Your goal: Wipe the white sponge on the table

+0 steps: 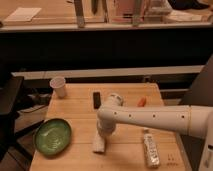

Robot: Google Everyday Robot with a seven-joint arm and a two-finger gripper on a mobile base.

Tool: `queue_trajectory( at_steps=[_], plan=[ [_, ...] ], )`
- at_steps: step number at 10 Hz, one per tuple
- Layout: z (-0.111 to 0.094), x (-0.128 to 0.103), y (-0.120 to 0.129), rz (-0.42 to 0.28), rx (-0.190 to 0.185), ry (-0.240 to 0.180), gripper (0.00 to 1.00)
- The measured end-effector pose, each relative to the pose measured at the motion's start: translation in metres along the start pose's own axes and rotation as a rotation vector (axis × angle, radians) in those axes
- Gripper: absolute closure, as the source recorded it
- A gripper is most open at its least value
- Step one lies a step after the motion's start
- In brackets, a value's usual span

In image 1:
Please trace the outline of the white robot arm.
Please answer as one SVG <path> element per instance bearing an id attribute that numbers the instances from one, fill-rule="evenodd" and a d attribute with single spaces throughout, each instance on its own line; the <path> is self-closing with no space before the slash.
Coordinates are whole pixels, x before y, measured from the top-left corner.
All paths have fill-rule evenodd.
<path id="1" fill-rule="evenodd" d="M 123 98 L 110 94 L 97 111 L 100 136 L 111 135 L 116 124 L 130 124 L 173 131 L 205 140 L 199 171 L 213 171 L 213 107 L 178 105 L 123 106 Z"/>

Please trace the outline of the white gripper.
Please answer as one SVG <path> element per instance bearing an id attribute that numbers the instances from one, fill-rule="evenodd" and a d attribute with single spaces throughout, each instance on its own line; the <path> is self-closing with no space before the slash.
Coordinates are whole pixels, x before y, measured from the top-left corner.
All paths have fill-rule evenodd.
<path id="1" fill-rule="evenodd" d="M 114 123 L 103 123 L 98 121 L 97 122 L 97 130 L 101 137 L 108 137 L 110 136 L 116 129 L 116 125 Z"/>

